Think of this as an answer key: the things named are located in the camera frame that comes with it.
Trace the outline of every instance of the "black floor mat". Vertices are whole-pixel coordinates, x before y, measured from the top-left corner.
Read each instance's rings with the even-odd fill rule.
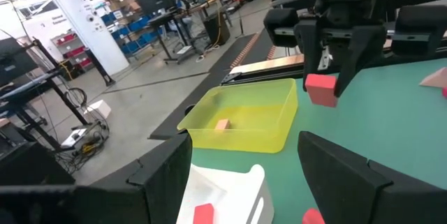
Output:
[[[230,72],[231,64],[253,36],[249,35],[238,38],[213,67],[211,67],[210,74],[169,114],[148,138],[153,140],[167,140],[177,133],[177,124],[183,119],[185,109],[189,105],[196,104],[209,89],[220,85],[222,79]]]
[[[259,61],[265,61],[272,46],[273,43],[270,40],[270,37],[268,36],[267,30],[265,29],[262,30],[256,42],[254,42],[250,51],[242,60],[241,65],[253,64]]]

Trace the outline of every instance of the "pink object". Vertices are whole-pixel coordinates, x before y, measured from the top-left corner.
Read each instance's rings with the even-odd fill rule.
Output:
[[[318,210],[309,209],[302,217],[302,224],[324,224],[324,220]]]
[[[194,209],[193,224],[213,224],[214,223],[214,207],[211,203],[197,206]]]
[[[437,72],[427,76],[419,85],[438,88],[447,87],[447,68],[441,68]]]
[[[315,105],[336,107],[338,98],[334,96],[337,78],[329,75],[308,74],[306,89],[310,100]]]

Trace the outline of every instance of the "teal tabletop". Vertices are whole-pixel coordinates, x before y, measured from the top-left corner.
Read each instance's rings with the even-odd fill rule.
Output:
[[[362,70],[336,108],[313,105],[298,86],[298,111],[277,154],[194,149],[193,164],[248,172],[260,164],[272,194],[273,223],[301,223],[316,203],[298,158],[298,133],[308,130],[383,165],[447,189],[447,99],[419,86],[447,59]]]

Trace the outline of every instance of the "translucent yellow tray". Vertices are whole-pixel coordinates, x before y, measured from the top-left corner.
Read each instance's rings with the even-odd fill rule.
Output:
[[[298,108],[294,79],[210,89],[177,129],[187,129],[193,146],[276,153],[283,149]],[[230,128],[216,130],[221,119]]]

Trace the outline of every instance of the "white pillar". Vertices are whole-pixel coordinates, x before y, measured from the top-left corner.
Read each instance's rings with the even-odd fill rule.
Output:
[[[81,41],[90,48],[109,75],[129,63],[88,0],[54,0],[64,12]]]

